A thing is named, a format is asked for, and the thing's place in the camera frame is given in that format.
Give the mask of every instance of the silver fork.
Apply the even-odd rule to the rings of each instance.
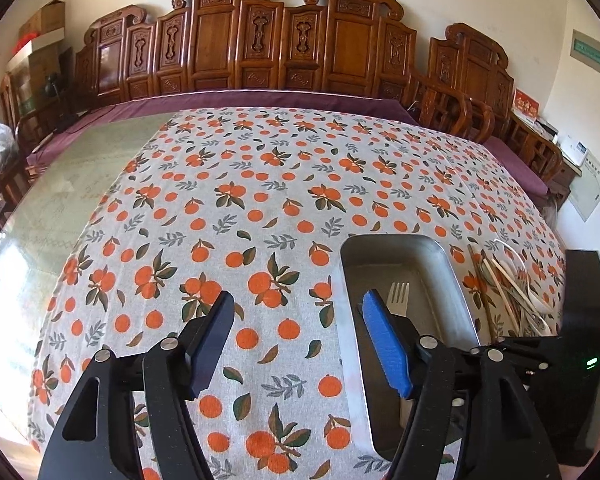
[[[386,307],[396,316],[407,316],[407,303],[409,302],[409,283],[391,284],[386,297]]]

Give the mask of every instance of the rectangular metal container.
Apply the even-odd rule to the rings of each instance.
[[[357,235],[340,249],[346,289],[334,308],[352,438],[364,452],[391,460],[403,428],[400,399],[389,386],[362,319],[362,297],[375,288],[386,301],[393,282],[410,284],[407,317],[421,335],[469,350],[478,345],[474,322],[445,250],[423,235]]]

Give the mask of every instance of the tablecloth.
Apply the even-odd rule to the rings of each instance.
[[[559,321],[564,255],[483,147],[417,126],[293,108],[176,113],[102,197],[48,306],[29,438],[43,450],[93,353],[143,352],[203,316],[223,288],[236,318],[208,390],[190,404],[214,476],[380,478],[350,440],[332,287],[350,235],[420,233],[452,262],[481,341],[488,326],[467,244],[522,254]],[[488,290],[499,334],[509,320]],[[144,476],[146,409],[135,420]]]

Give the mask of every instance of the silver screw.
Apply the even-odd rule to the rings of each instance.
[[[106,348],[103,348],[102,350],[98,350],[96,352],[96,355],[93,356],[93,358],[96,359],[96,362],[98,362],[98,363],[103,363],[104,361],[108,361],[110,357],[111,357],[111,352],[109,350],[107,350]]]
[[[487,352],[487,357],[497,363],[504,359],[504,355],[502,355],[502,352],[497,348],[492,348],[491,350],[489,350]]]
[[[160,348],[163,350],[173,350],[178,346],[178,340],[174,337],[166,337],[160,341]]]
[[[438,342],[436,341],[436,338],[431,337],[430,335],[426,335],[420,338],[420,345],[423,348],[428,348],[429,350],[431,350],[438,346]]]

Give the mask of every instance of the pile of utensils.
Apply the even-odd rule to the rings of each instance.
[[[495,256],[488,257],[485,253],[479,258],[474,257],[474,249],[469,245],[469,254],[474,262],[477,279],[498,291],[507,315],[517,336],[554,335],[542,316],[552,314],[554,310],[546,304],[532,289],[525,262],[509,244],[495,239],[495,243],[503,245],[514,254],[522,267],[514,266],[507,260],[499,260]],[[498,333],[491,315],[490,302],[486,298],[485,288],[478,286],[480,298],[488,316],[491,341],[494,342]]]

